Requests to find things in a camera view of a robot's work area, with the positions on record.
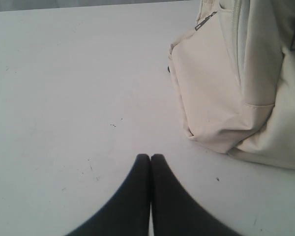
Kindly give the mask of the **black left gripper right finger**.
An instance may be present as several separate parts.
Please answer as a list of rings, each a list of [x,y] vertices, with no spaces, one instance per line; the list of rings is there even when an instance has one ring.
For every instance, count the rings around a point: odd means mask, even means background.
[[[150,159],[151,210],[155,236],[237,236],[183,188],[165,157]]]

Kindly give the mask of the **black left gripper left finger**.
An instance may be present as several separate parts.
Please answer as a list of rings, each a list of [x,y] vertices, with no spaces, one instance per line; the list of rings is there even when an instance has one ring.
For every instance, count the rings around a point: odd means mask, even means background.
[[[150,216],[150,158],[137,155],[122,185],[70,236],[147,236]]]

